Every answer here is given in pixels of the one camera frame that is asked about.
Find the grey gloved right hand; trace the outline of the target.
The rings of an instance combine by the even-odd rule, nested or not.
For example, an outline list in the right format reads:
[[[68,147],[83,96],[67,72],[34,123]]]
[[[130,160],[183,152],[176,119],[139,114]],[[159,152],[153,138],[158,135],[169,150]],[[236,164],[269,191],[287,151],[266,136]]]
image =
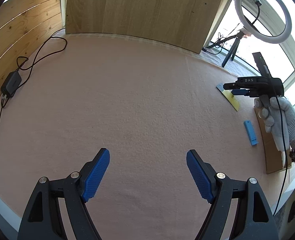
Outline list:
[[[266,132],[272,133],[279,150],[284,151],[283,139],[288,150],[295,139],[295,109],[283,97],[271,97],[269,104],[268,108],[263,107],[259,110],[260,118],[265,124]]]

